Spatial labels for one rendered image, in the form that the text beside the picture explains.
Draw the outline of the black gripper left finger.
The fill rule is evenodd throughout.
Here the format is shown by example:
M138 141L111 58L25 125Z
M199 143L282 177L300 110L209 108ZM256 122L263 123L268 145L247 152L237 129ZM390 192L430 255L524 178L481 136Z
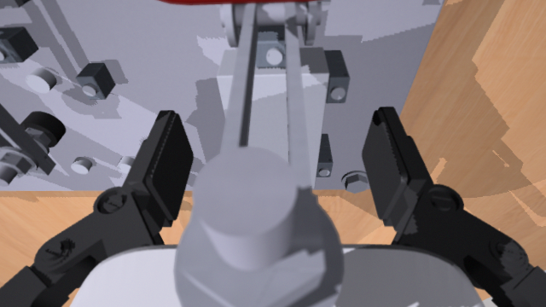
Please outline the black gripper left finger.
M177 220L193 160L179 114L160 111L123 186L102 192L91 214L47 240L0 287L0 307L62 307L105 259L164 245L160 231Z

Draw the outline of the black toggle clamp with red handle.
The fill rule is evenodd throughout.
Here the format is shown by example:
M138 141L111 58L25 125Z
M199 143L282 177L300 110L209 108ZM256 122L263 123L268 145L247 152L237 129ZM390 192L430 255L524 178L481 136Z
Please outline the black toggle clamp with red handle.
M30 0L0 0L0 9L19 8ZM48 156L66 133L55 116L35 111L19 124L0 104L0 186L14 178L48 176L56 163Z

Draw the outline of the grey flat plate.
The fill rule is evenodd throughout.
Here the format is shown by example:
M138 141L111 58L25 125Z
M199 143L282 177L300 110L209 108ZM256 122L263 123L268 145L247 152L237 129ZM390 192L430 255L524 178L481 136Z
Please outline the grey flat plate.
M345 103L326 103L322 134L333 158L330 177L312 190L346 189L341 178L365 171L362 151L374 113L400 116L445 0L331 0L322 6L313 46L341 50L351 80ZM0 9L0 28L24 26L39 49L24 62L0 64L0 104L20 124L30 113L57 117L66 133L49 148L48 176L14 178L0 191L105 191L122 187L124 156L135 159L161 110L179 113L194 154L185 191L220 154L225 115L217 74L228 44L213 5L158 0L30 0ZM115 86L90 100L76 77L105 63ZM35 68L56 78L48 93L26 83ZM92 162L87 174L71 165Z

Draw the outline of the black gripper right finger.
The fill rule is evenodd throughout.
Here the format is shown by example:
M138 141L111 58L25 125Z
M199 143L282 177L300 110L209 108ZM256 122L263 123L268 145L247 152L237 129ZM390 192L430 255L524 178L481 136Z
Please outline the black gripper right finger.
M433 183L394 107L375 110L362 158L378 218L397 232L391 245L449 259L497 307L546 307L546 272L517 241L465 211L454 189Z

